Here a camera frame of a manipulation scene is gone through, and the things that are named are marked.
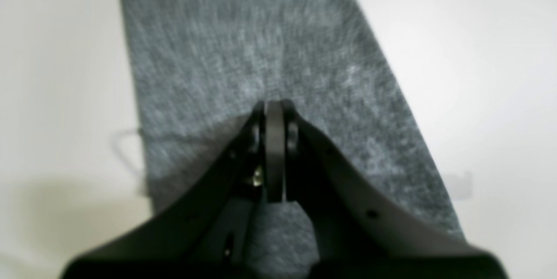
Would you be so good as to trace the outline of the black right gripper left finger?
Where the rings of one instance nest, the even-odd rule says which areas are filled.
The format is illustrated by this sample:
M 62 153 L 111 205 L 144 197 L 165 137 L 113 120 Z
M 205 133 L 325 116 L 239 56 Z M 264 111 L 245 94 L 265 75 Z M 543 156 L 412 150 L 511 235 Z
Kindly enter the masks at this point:
M 63 279 L 250 278 L 248 224 L 264 187 L 265 105 L 176 202 L 139 227 L 71 261 Z

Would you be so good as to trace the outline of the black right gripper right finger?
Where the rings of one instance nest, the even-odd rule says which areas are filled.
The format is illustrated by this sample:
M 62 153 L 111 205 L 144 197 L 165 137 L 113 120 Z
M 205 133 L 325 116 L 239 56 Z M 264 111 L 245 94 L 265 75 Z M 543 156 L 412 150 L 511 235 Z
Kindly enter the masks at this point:
M 275 200 L 312 222 L 311 279 L 505 279 L 491 253 L 416 219 L 372 187 L 289 100 L 275 102 Z

